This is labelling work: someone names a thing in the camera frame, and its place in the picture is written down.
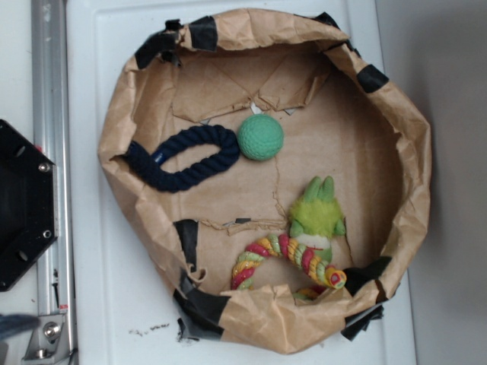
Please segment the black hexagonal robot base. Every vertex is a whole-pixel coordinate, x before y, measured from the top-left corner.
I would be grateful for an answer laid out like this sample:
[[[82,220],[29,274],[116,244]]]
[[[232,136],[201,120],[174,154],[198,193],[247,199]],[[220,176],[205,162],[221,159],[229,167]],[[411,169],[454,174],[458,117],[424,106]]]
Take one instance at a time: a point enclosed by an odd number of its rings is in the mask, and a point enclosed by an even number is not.
[[[1,121],[1,291],[56,239],[54,163]]]

